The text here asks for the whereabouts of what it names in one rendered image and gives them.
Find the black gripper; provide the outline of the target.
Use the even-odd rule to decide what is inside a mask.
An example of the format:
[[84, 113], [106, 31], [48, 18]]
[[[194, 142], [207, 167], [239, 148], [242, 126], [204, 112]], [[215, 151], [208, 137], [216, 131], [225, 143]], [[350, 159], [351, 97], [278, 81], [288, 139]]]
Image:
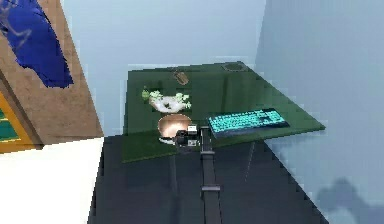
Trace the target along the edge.
[[174, 142], [179, 146], [187, 146], [188, 145], [188, 132], [186, 130], [178, 130], [174, 137]]

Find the copper bowl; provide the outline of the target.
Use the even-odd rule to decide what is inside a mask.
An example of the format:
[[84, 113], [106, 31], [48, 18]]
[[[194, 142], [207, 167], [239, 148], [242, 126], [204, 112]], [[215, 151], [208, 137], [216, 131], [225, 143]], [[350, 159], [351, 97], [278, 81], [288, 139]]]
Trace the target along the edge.
[[168, 114], [158, 121], [159, 141], [174, 145], [173, 138], [179, 130], [186, 130], [192, 120], [183, 114]]

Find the white pot with green plant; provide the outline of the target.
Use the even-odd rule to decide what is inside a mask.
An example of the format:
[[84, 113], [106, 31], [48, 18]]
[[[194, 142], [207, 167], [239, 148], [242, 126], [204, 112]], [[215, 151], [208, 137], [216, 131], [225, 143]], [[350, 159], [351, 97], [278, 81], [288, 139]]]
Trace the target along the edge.
[[160, 113], [173, 114], [192, 107], [190, 96], [180, 92], [173, 96], [166, 96], [159, 90], [150, 91], [149, 89], [144, 88], [141, 92], [141, 96], [144, 101], [147, 101]]

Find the green table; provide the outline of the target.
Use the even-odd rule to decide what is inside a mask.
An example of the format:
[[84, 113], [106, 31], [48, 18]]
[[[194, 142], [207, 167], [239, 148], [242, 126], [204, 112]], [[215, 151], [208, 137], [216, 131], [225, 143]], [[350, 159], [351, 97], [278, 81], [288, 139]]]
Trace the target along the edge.
[[179, 67], [189, 82], [180, 85], [173, 77], [172, 68], [134, 70], [128, 73], [125, 136], [122, 160], [136, 162], [174, 155], [176, 149], [159, 141], [157, 123], [162, 113], [141, 98], [144, 88], [162, 94], [188, 94], [192, 107], [182, 110], [193, 122], [205, 125], [207, 118], [216, 115], [274, 108], [288, 122], [289, 127], [259, 130], [213, 140], [215, 147], [231, 146], [295, 134], [320, 131], [323, 124], [309, 115], [288, 97], [248, 67], [244, 72], [228, 72], [224, 63]]

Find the brown oval object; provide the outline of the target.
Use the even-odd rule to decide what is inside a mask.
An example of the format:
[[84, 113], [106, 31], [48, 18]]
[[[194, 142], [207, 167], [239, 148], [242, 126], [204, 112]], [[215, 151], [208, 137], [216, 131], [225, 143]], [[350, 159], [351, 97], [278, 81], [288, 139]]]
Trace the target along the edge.
[[184, 72], [175, 71], [173, 76], [180, 85], [186, 85], [189, 82], [189, 79]]

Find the black keyboard with cyan keys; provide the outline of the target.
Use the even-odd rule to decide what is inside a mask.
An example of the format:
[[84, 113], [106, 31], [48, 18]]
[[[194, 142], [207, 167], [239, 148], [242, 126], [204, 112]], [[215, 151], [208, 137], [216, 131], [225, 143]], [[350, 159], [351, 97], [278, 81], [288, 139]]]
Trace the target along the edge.
[[288, 122], [274, 108], [211, 116], [207, 121], [216, 138], [251, 134], [263, 129], [289, 127]]

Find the dark round coaster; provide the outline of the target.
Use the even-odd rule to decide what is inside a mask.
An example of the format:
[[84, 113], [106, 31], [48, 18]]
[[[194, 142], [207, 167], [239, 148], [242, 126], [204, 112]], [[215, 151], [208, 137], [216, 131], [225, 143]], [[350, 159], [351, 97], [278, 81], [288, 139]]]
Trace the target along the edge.
[[228, 72], [244, 72], [248, 70], [248, 67], [240, 62], [228, 62], [222, 65], [223, 69]]

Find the brown wooden board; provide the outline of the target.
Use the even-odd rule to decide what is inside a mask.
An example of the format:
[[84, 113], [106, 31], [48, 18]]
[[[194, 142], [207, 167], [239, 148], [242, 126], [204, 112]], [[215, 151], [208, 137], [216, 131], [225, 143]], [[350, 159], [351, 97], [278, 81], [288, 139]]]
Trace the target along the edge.
[[99, 138], [102, 128], [60, 0], [37, 0], [59, 40], [74, 83], [46, 87], [37, 74], [16, 62], [0, 32], [0, 92], [10, 102], [35, 149], [61, 142]]

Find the yellow framed green picture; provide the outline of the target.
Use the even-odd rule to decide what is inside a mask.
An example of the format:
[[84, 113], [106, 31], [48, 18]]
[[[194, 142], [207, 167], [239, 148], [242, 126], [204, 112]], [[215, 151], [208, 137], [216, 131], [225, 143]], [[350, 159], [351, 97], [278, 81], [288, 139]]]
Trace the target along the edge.
[[0, 154], [34, 149], [35, 144], [0, 92]]

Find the blue cloth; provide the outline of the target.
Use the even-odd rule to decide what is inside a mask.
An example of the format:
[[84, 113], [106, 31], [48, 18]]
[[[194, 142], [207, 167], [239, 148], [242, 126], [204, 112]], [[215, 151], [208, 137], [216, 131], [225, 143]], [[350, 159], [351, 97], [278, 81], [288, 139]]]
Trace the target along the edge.
[[74, 83], [59, 40], [37, 0], [0, 0], [0, 32], [23, 68], [33, 70], [46, 87]]

